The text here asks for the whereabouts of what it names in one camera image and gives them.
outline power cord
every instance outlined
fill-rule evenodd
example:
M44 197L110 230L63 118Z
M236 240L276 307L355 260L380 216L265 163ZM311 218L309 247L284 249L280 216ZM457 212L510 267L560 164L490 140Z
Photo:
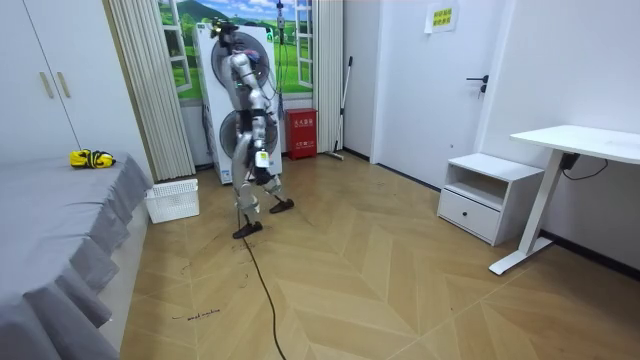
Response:
M607 159L603 159L604 160L604 166L602 167L602 169L598 170L596 173L591 174L591 175L587 175L587 176L583 176L583 177L579 177L579 178L572 178L571 176L567 175L567 170L562 170L562 175L564 175L567 179L569 180L573 180L573 181L578 181L578 180L584 180L584 179L588 179L588 178L592 178L598 174L600 174L601 172L604 171L604 169L607 168L607 166L609 166L609 160Z
M284 68L284 76L282 74L282 48L284 47L284 57L285 57L285 68ZM277 83L276 87L280 86L280 91L276 91L278 94L278 118L284 119L284 100L282 99L283 87L285 82L287 81L287 72L289 71L289 52L287 51L287 45L283 44L278 47L278 69L276 72Z
M202 127L204 128L204 138L207 142L207 155L213 155L213 146L211 145L211 125L209 121L207 121L207 105L205 105L204 101L202 102Z
M238 230L240 230L240 209L238 209ZM280 353L280 357L282 360L287 360L287 357L284 356L282 349L280 348L280 342L278 342L278 334L276 331L276 307L273 305L273 300L271 299L271 294L269 293L269 289L267 289L267 285L264 283L264 279L262 278L262 273L260 272L260 266L258 266L258 262L256 261L256 257L253 256L253 251L247 243L247 239L243 236L242 241L244 242L244 246L249 250L249 255L251 255L251 260L253 260L253 266L256 268L256 272L258 273L258 278L260 278L260 283L262 283L262 288L264 292L267 294L267 299L269 299L269 305L271 305L271 315L273 316L273 341L276 344L276 348L278 349L278 353Z

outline white nightstand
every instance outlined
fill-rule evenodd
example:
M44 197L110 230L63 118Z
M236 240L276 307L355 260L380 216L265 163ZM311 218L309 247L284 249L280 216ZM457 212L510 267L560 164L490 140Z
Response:
M449 160L438 216L492 246L517 238L544 170L473 154Z

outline black cable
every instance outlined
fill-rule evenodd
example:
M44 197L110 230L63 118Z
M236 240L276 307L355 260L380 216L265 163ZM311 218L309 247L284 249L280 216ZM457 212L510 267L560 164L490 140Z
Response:
M282 47L283 46L284 46L284 40L282 41L281 45L278 45L278 66L276 66L276 88L279 85L280 92L282 92L282 82L280 80L282 80Z
M240 230L240 209L238 209L238 230ZM247 243L247 239L243 236L242 241L244 242L244 246L249 250L249 255L251 255L251 260L253 260L253 266L256 268L256 272L258 273L258 278L260 278L260 282L262 283L262 288L264 292L267 294L267 299L269 299L269 305L271 305L271 315L273 316L273 341L276 344L276 348L278 349L278 353L280 353L280 357L282 360L287 360L287 357L284 356L282 349L280 348L280 342L278 342L278 334L276 331L276 307L273 305L273 300L271 299L271 294L269 293L269 289L267 289L267 285L264 283L264 279L262 278L262 273L260 272L260 267L258 266L258 262L256 261L256 257L253 256L253 251L251 247Z
M261 67L263 67L264 69L267 70L267 72L268 72L267 80L269 81L269 87L271 88L271 90L273 90L274 93L277 93L278 92L278 89L277 89L278 85L276 84L276 86L273 86L273 81L271 80L271 75L273 75L273 77L276 80L278 79L278 76L273 72L273 69L271 69L271 65L270 64L266 64L266 65L258 64L258 66L261 66Z
M603 160L604 160L604 166L602 167L602 169L598 170L595 174L591 174L591 175L587 175L587 176L583 176L583 177L579 177L579 178L572 178L571 176L567 175L567 170L562 170L562 175L564 175L567 179L573 180L573 181L584 180L584 179L588 179L588 178L594 177L594 176L600 174L601 172L603 172L604 169L606 169L607 166L609 166L609 160L607 160L607 159L603 159Z
M207 109L206 106L204 104L204 101L202 102L202 127L204 128L204 139L207 142L207 155L211 156L213 155L213 146L211 146L211 127L209 125L209 121L207 121Z
M285 56L285 69L284 76L282 75L282 48L284 47L284 56ZM277 79L276 86L280 86L280 91L278 92L278 118L284 119L284 100L282 99L282 93L284 89L284 84L287 81L287 72L289 71L289 52L287 50L287 45L280 45L278 48L278 71L280 72L280 78Z
M265 98L267 101L269 101L269 107L271 107L271 100L273 100L273 98L275 98L276 95L278 95L278 90L274 88L273 82L271 81L271 74L273 73L273 71L271 71L271 66L269 64L267 65L258 64L258 66L261 66L265 70L267 70L267 82L269 83L269 87L273 90L273 95L271 97L268 97L267 94L262 89L262 87L260 87L260 92L262 93L262 97Z

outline yellow object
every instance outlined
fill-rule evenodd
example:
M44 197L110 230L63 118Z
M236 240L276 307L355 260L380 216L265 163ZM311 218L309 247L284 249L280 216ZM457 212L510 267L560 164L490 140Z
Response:
M111 154L104 151L80 150L72 151L69 154L69 162L74 168L101 169L111 167L116 163L116 159Z
M433 13L433 26L444 26L451 23L452 8L443 9Z

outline black baseboard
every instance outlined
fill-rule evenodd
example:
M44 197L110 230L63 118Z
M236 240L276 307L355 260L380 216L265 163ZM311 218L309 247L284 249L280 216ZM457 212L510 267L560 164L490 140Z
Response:
M214 163L210 163L210 164L195 165L194 167L196 168L196 172L199 172L199 171L211 170L215 168L215 165Z
M621 263L617 260L614 260L608 256L597 253L589 248L586 248L582 245L578 245L571 240L567 240L562 236L556 235L552 232L546 230L540 230L540 236L545 237L549 240L553 240L553 243L565 248L573 253L576 253L582 257L585 257L597 264L600 264L608 269L616 271L622 275L626 275L636 281L640 281L640 270L633 268L627 264Z
M353 149L349 149L348 147L344 147L343 146L342 150L344 150L345 152L348 152L349 154L351 154L353 156L357 156L357 157L359 157L360 159L362 159L362 160L364 160L366 162L369 162L369 160L370 160L370 158L367 155L361 154L361 153L359 153L359 152L357 152L357 151L355 151Z
M426 187L428 187L429 189L431 189L431 190L433 190L433 191L440 192L440 188L439 188L439 187L435 187L435 186L433 186L433 185L431 185L431 184L428 184L428 183L426 183L426 182L424 182L424 181L422 181L422 180L416 179L416 178L414 178L413 176L407 175L407 174L405 174L405 173L403 173L403 172L400 172L400 171L398 171L398 170L396 170L396 169L392 169L392 168L390 168L390 167L388 167L388 166L386 166L386 165L382 165L382 164L377 164L377 165L378 165L378 166L380 166L380 167L382 167L382 168L385 168L385 169L387 169L387 170L391 171L392 173L396 173L396 174L398 174L398 175L400 175L400 176L402 176L402 177L404 177L404 178L407 178L407 179L409 179L409 180L411 180L411 181L415 181L415 182L417 182L418 184L420 184L420 185L422 185L422 186L426 186Z

